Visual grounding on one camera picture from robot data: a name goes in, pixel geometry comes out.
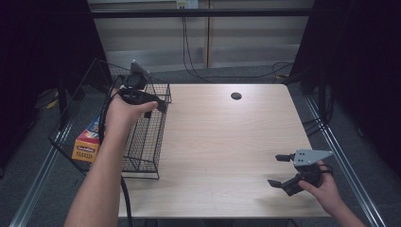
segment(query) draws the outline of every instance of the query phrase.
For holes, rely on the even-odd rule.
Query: cardboard box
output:
[[[99,149],[99,117],[96,118],[76,139],[73,156],[75,160],[94,162]]]

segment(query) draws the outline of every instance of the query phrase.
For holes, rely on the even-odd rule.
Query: black wire basket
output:
[[[114,79],[131,74],[131,70],[94,60],[49,135],[51,144],[83,173],[89,171],[92,162],[73,159],[76,139],[100,116]],[[159,97],[166,103],[167,109],[168,103],[171,103],[169,84],[148,74],[146,79],[148,83],[144,92]],[[150,116],[141,116],[132,127],[123,158],[123,172],[130,173],[126,177],[159,179],[158,165],[165,122],[166,111],[154,110]]]

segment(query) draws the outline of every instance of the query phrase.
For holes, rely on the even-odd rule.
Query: metal frame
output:
[[[91,12],[47,12],[59,15],[92,15],[94,18],[157,18],[157,17],[275,17],[275,16],[328,16],[339,13],[338,10],[316,10],[316,9],[167,9],[167,10],[93,10]],[[319,119],[319,110],[316,103],[309,99],[308,105],[314,116]],[[359,203],[367,218],[373,226],[386,226],[384,220],[378,213],[375,203],[372,201],[363,185],[360,183],[355,171],[343,154],[340,145],[332,131],[324,122],[317,120],[322,126],[322,132],[335,152],[335,156],[344,172],[349,184],[357,196]],[[30,187],[26,197],[15,214],[10,226],[25,226],[29,220],[34,206],[41,196],[51,168],[55,163],[58,153],[54,147],[44,160],[34,183]]]
[[[387,226],[384,222],[384,219],[378,212],[377,206],[375,205],[372,198],[369,196],[365,187],[360,182],[357,173],[354,171],[347,157],[345,156],[345,153],[342,150],[336,137],[334,136],[334,133],[331,131],[330,127],[327,124],[325,124],[324,121],[320,118],[319,108],[315,100],[313,100],[312,98],[308,98],[306,102],[313,116],[316,118],[316,122],[319,124],[321,128],[322,134],[325,140],[327,141],[327,144],[334,152],[334,156],[336,157],[337,162],[339,163],[340,168],[345,178],[347,179],[347,182],[350,184],[351,189],[354,191],[354,194],[356,195],[357,200],[359,201],[359,204],[363,209],[363,212],[365,213],[366,217],[374,227]]]

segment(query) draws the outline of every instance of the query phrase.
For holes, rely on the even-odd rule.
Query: table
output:
[[[160,180],[126,178],[133,217],[327,217],[309,193],[289,197],[267,182],[296,174],[276,154],[310,148],[286,86],[170,84],[170,89]],[[240,100],[231,98],[235,92]],[[119,216],[127,216],[122,193]]]

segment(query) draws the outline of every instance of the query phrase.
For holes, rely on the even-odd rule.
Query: hand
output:
[[[317,164],[320,165],[321,170],[327,170],[327,167],[323,166],[323,161],[319,161]],[[316,197],[323,210],[330,216],[333,216],[345,204],[340,197],[334,178],[330,173],[322,174],[321,183],[322,185],[320,187],[315,187],[306,181],[299,181],[298,185]]]
[[[113,95],[113,100],[106,114],[105,132],[112,131],[116,133],[120,131],[128,133],[142,114],[153,111],[157,108],[157,105],[158,103],[155,101],[141,105],[130,105],[119,94]]]

